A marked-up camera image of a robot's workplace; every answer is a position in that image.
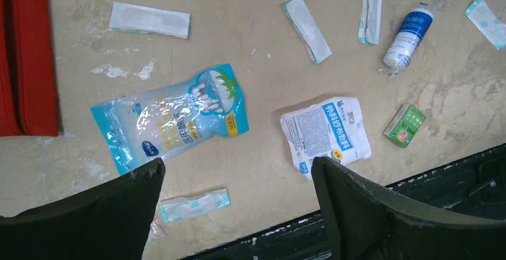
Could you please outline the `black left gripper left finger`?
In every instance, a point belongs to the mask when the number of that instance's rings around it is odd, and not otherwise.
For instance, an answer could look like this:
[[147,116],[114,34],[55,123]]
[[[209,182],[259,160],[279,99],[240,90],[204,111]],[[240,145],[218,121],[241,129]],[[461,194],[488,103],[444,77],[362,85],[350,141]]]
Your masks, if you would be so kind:
[[70,197],[1,217],[1,259],[141,259],[164,175],[156,158]]

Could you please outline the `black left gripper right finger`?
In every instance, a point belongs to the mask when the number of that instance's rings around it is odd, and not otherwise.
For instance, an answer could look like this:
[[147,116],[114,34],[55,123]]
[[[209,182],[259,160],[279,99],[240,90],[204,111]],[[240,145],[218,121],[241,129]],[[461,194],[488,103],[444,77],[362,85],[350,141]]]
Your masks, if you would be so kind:
[[437,208],[330,157],[311,175],[333,259],[504,259],[505,221]]

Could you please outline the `red zipper pouch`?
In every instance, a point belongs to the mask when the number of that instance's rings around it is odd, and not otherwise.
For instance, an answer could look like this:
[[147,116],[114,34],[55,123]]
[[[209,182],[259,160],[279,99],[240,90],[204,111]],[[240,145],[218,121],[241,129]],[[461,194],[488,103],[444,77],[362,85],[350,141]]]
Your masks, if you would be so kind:
[[1,136],[58,135],[48,0],[1,0]]

